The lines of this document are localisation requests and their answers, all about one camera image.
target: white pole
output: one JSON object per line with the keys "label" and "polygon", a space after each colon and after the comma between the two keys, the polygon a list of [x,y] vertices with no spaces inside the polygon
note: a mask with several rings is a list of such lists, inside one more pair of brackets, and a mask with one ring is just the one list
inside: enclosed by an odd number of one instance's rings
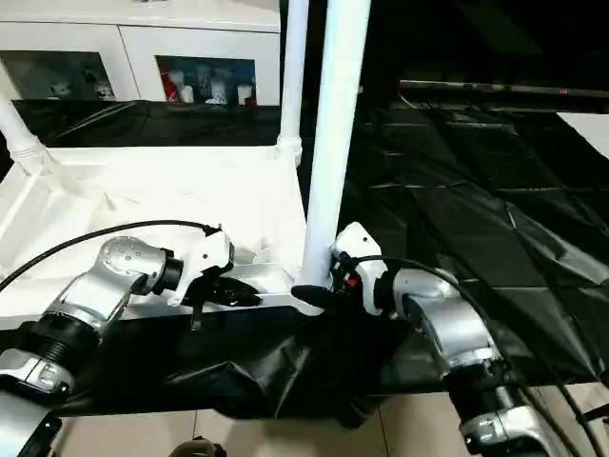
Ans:
{"label": "white pole", "polygon": [[308,0],[290,0],[285,39],[282,126],[277,144],[281,152],[291,153],[299,164],[303,153],[300,126],[307,20]]}
{"label": "white pole", "polygon": [[7,140],[10,157],[27,173],[39,172],[43,167],[46,148],[32,135],[14,104],[0,92],[0,131]]}
{"label": "white pole", "polygon": [[317,137],[299,284],[327,286],[371,0],[329,0]]}

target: black cloth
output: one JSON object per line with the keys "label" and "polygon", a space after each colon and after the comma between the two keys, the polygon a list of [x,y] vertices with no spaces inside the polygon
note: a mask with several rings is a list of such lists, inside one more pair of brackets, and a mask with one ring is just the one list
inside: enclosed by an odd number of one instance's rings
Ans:
{"label": "black cloth", "polygon": [[[19,109],[55,147],[271,145],[280,116],[148,102]],[[305,201],[314,125],[304,113]],[[556,114],[372,110],[356,116],[340,228],[359,221],[383,253],[453,272],[528,382],[550,378],[527,348],[565,382],[591,381],[609,361],[608,192],[609,162]],[[442,389],[421,335],[405,323],[274,308],[207,315],[198,331],[189,324],[114,324],[60,411],[213,407],[357,425],[379,396]],[[0,350],[12,337],[0,332]]]}

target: tiled floor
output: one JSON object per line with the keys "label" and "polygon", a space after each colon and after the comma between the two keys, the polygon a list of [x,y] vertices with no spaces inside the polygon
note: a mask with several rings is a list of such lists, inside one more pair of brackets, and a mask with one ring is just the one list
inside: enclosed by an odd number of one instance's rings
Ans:
{"label": "tiled floor", "polygon": [[[609,398],[598,387],[573,387],[572,392],[584,409]],[[556,392],[545,390],[543,400],[583,446],[584,455],[590,455]],[[602,423],[595,424],[604,434]],[[458,426],[446,395],[409,395],[386,402],[357,430],[331,421],[233,421],[203,410],[67,420],[57,444],[61,457],[167,457],[184,441],[202,435],[222,444],[228,457],[466,457]]]}

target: black cable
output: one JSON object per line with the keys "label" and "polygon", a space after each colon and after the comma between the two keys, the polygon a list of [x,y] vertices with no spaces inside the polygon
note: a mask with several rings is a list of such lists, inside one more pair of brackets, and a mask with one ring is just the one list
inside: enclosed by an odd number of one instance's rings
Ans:
{"label": "black cable", "polygon": [[[455,280],[452,276],[450,276],[446,273],[443,273],[435,268],[432,268],[428,265],[417,262],[415,260],[404,259],[404,258],[399,258],[399,257],[389,257],[389,256],[384,256],[384,255],[367,255],[364,257],[342,259],[341,262],[355,267],[356,265],[360,264],[361,262],[368,262],[368,261],[373,261],[373,260],[383,260],[386,262],[399,262],[402,265],[405,265],[407,267],[427,271],[428,273],[433,274],[434,276],[437,276],[437,277],[443,279],[448,284],[450,284],[453,288],[455,288],[461,294],[461,296],[467,302],[469,302],[471,304],[471,306],[474,308],[474,310],[480,315],[480,317],[486,324],[488,332],[491,335],[491,337],[493,338],[495,345],[497,346],[497,349],[499,350],[501,355],[505,358],[505,360],[512,367],[512,369],[516,368],[516,364],[514,363],[512,357],[509,355],[508,351],[505,348],[501,347],[502,346],[501,339],[499,338],[499,335],[497,334],[497,332],[494,330],[493,326],[491,325],[491,319],[488,316],[488,313],[486,312],[486,310],[480,305],[478,300],[476,300],[474,298],[474,296],[471,293],[469,293],[465,288],[463,288],[461,286],[461,284],[459,284],[459,282],[457,280]],[[573,411],[574,415],[576,416],[581,427],[583,428],[586,436],[588,437],[588,440],[590,441],[590,445],[592,446],[595,454],[598,457],[604,457],[604,454],[600,448],[600,444],[599,444],[599,441],[597,440],[597,437],[594,435],[592,429],[590,428],[590,425],[588,424],[583,413],[581,412],[581,409],[578,407],[577,403],[575,402],[575,400],[573,399],[573,397],[571,396],[571,394],[569,393],[567,388],[564,386],[564,383],[561,381],[558,374],[553,369],[550,368],[550,366],[544,361],[544,359],[540,356],[540,354],[536,350],[533,350],[530,347],[529,347],[529,350],[531,350],[531,352],[533,353],[533,356],[549,372],[550,376],[554,380],[555,386],[558,388],[558,390],[560,391],[560,393],[566,400],[567,404]],[[539,402],[537,402],[537,399],[535,399],[530,394],[528,389],[525,386],[523,386],[520,383],[520,381],[517,380],[517,383],[518,383],[519,389],[522,391],[522,393],[527,398],[527,400],[529,400],[529,402],[531,403],[531,406],[539,414],[541,414],[541,416],[546,420],[546,422],[548,423],[550,428],[552,428],[554,430],[554,432],[559,436],[559,438],[562,440],[562,442],[564,443],[565,447],[569,450],[569,452],[574,456],[580,455],[580,453],[577,451],[577,449],[573,445],[573,442],[568,438],[568,436],[564,433],[564,431],[560,428],[560,426],[556,423],[556,421],[549,415],[548,411]]]}
{"label": "black cable", "polygon": [[0,292],[7,288],[15,279],[21,276],[23,273],[28,271],[30,268],[38,265],[43,260],[49,258],[51,255],[56,254],[60,250],[69,248],[71,246],[77,245],[84,241],[90,240],[92,238],[98,238],[100,236],[108,235],[110,233],[114,233],[116,231],[123,231],[128,229],[137,229],[140,227],[150,227],[150,226],[182,226],[182,227],[194,227],[196,229],[201,229],[206,235],[211,235],[219,231],[219,228],[214,228],[210,226],[206,226],[205,224],[200,224],[198,222],[190,222],[190,221],[179,221],[172,219],[160,219],[155,221],[142,221],[142,222],[132,222],[129,224],[122,224],[120,226],[103,228],[101,230],[92,231],[91,233],[87,233],[82,236],[78,236],[76,238],[72,238],[60,245],[57,245],[53,248],[50,248],[43,252],[40,255],[37,255],[33,259],[26,262],[24,265],[16,269],[13,273],[7,276],[4,281],[0,283]]}

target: glass cabinet door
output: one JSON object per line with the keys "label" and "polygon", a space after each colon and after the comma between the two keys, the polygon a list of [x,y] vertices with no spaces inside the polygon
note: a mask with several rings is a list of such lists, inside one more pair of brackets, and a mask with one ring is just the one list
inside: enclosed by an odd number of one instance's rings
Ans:
{"label": "glass cabinet door", "polygon": [[13,99],[133,100],[117,26],[0,23],[0,88]]}
{"label": "glass cabinet door", "polygon": [[22,99],[116,100],[98,52],[0,50]]}
{"label": "glass cabinet door", "polygon": [[145,100],[279,105],[279,33],[121,27]]}
{"label": "glass cabinet door", "polygon": [[256,105],[253,60],[155,56],[168,102]]}

